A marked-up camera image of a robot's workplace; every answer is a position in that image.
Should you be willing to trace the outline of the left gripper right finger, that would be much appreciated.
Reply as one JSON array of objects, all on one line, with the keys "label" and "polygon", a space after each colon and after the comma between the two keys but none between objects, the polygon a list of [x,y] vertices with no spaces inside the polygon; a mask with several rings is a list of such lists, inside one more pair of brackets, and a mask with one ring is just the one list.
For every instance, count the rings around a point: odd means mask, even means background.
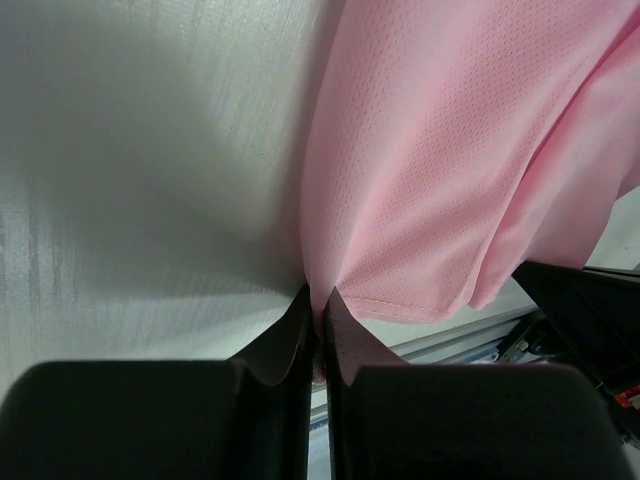
[{"label": "left gripper right finger", "polygon": [[324,310],[336,479],[630,479],[602,400],[561,365],[412,365]]}]

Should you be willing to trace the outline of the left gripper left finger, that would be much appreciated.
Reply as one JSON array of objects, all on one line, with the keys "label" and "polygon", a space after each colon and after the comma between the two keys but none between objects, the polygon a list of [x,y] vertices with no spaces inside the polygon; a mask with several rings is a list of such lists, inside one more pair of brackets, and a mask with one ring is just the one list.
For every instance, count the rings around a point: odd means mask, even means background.
[{"label": "left gripper left finger", "polygon": [[1,406],[5,479],[303,479],[310,295],[226,360],[54,361]]}]

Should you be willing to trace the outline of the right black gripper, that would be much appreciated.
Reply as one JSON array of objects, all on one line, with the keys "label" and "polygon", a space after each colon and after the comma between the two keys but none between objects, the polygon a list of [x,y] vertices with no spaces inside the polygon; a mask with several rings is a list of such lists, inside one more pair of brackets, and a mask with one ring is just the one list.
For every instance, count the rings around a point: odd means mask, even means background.
[{"label": "right black gripper", "polygon": [[525,262],[513,278],[607,391],[639,385],[639,272]]}]

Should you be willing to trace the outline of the pink t shirt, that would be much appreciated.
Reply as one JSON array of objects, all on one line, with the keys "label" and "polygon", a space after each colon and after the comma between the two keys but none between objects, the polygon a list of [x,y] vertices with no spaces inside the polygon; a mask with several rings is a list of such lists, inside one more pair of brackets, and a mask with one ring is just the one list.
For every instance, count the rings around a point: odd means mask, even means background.
[{"label": "pink t shirt", "polygon": [[348,1],[306,147],[311,305],[439,321],[589,260],[639,184],[635,1]]}]

